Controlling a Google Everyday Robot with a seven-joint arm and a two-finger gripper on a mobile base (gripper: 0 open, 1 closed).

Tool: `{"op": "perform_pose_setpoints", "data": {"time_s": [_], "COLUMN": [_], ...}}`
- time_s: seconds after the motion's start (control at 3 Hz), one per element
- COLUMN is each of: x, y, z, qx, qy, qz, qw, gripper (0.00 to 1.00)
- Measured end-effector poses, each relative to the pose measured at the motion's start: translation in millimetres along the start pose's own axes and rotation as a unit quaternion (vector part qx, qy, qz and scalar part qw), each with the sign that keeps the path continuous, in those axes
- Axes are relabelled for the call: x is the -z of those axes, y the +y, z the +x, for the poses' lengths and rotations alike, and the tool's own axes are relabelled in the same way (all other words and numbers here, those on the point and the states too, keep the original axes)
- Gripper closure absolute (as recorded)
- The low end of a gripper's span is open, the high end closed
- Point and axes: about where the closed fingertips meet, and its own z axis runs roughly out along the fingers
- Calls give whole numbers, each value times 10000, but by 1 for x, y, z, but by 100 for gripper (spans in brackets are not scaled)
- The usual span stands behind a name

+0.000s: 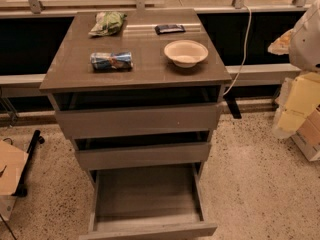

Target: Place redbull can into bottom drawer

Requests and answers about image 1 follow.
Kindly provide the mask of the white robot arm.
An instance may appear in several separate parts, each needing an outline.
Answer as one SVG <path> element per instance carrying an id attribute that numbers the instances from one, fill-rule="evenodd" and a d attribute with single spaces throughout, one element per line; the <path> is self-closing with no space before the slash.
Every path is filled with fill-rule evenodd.
<path id="1" fill-rule="evenodd" d="M 294 135 L 320 104 L 320 0 L 316 0 L 295 26 L 268 47 L 275 55 L 289 55 L 301 70 L 295 79 L 286 78 L 279 96 L 272 127 L 279 139 Z"/>

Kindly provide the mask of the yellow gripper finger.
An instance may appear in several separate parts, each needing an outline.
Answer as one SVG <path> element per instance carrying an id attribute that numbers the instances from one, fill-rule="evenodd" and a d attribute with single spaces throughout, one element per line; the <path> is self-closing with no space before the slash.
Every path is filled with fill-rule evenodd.
<path id="1" fill-rule="evenodd" d="M 286 78 L 278 97 L 272 133 L 279 139 L 294 135 L 307 117 L 320 105 L 320 75 L 302 74 Z"/>

